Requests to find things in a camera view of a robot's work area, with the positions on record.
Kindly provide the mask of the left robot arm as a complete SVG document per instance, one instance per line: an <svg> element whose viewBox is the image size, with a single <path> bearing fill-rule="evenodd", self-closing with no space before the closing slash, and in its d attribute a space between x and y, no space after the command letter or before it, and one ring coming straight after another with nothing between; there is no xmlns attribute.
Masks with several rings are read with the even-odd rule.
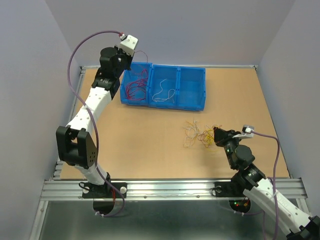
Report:
<svg viewBox="0 0 320 240"><path fill-rule="evenodd" d="M78 169L94 186L100 197L111 193L110 176L98 164L98 141L91 134L105 107L113 100L120 87L120 76L129 70L134 47L106 47L100 52L98 68L84 104L66 125L56 130L59 159Z"/></svg>

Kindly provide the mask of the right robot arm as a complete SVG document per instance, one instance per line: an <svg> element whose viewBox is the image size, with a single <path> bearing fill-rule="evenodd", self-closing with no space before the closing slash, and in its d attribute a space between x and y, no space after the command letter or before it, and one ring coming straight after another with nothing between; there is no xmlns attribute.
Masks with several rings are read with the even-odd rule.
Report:
<svg viewBox="0 0 320 240"><path fill-rule="evenodd" d="M274 239L282 231L288 240L318 240L319 216L310 216L280 193L276 188L276 177L266 177L254 165L255 156L251 149L240 144L241 140L257 134L249 125L244 125L241 131L224 130L216 126L213 128L215 145L224 149L230 168L237 171L230 180L231 192L244 195L273 218Z"/></svg>

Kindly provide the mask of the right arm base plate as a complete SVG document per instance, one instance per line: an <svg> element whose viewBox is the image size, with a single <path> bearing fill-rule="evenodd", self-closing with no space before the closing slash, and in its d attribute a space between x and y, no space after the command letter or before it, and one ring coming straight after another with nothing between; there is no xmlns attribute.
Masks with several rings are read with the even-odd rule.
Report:
<svg viewBox="0 0 320 240"><path fill-rule="evenodd" d="M241 198L245 195L244 190L249 190L248 186L241 185L237 182L231 181L215 181L211 194L217 198Z"/></svg>

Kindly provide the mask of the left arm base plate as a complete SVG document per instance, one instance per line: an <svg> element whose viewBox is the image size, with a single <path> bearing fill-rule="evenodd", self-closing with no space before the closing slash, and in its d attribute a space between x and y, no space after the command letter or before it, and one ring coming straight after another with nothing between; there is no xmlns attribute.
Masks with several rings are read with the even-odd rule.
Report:
<svg viewBox="0 0 320 240"><path fill-rule="evenodd" d="M117 199L127 197L127 183L126 182L112 182L116 190L110 187L107 183L103 185L95 185L89 182L81 181L78 186L82 189L83 199Z"/></svg>

